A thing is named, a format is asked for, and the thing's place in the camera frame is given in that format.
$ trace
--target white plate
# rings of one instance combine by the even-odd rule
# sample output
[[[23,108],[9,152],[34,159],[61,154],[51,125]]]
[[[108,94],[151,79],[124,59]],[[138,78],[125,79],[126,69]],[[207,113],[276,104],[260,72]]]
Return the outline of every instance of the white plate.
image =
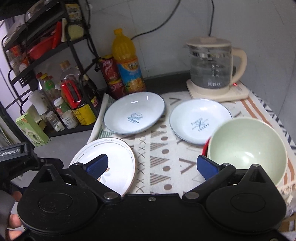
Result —
[[[101,154],[107,155],[109,163],[107,170],[98,178],[99,182],[123,196],[136,174],[135,156],[124,141],[117,138],[95,140],[82,147],[70,165],[76,162],[86,164]]]
[[[218,102],[193,99],[179,104],[172,111],[170,126],[184,141],[204,145],[214,131],[230,119],[230,112]]]
[[[133,93],[109,107],[104,124],[117,134],[136,134],[153,126],[164,109],[165,103],[159,95],[150,92]]]

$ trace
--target kettle lid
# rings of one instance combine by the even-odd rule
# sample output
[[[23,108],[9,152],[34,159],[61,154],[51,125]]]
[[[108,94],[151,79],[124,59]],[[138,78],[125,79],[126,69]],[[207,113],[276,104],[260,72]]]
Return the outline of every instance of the kettle lid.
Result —
[[[196,37],[186,42],[189,47],[228,47],[231,46],[231,42],[225,39],[218,39],[216,37]]]

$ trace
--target dish towel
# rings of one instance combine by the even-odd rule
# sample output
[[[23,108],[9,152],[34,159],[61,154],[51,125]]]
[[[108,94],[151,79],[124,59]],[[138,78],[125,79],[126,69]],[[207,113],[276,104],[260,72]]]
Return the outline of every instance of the dish towel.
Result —
[[[112,133],[103,122],[106,110],[115,102],[105,94],[99,117],[88,140],[98,138],[119,138],[131,147],[137,158],[136,176],[129,193],[162,194],[178,193],[180,196],[204,182],[197,171],[196,159],[202,153],[202,146],[187,143],[178,138],[169,124],[171,111],[183,101],[190,100],[187,91],[161,95],[165,102],[165,112],[157,123],[146,131],[134,135]],[[249,116],[262,120],[272,126],[285,143],[288,153],[288,167],[278,189],[290,194],[295,189],[296,158],[295,143],[284,129],[282,123],[263,100],[251,91],[246,100],[222,103],[233,117]]]

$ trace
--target electric kettle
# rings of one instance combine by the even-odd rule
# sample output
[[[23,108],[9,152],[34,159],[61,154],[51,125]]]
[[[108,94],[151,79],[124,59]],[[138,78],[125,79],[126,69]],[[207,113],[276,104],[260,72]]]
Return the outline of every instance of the electric kettle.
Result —
[[[196,37],[186,43],[191,54],[190,75],[193,88],[202,95],[223,95],[244,74],[247,55],[231,42],[216,37]],[[240,57],[240,66],[232,76],[233,56]]]

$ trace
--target human hand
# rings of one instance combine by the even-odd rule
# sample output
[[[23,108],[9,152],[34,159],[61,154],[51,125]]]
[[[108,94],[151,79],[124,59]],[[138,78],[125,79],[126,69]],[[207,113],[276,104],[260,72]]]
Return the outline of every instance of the human hand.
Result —
[[[17,202],[20,201],[22,194],[18,191],[13,192],[11,195]],[[11,214],[9,216],[8,221],[8,228],[15,229],[22,225],[20,218],[17,214]],[[15,230],[7,230],[7,240],[13,240],[20,236],[22,234],[22,231],[15,231]]]

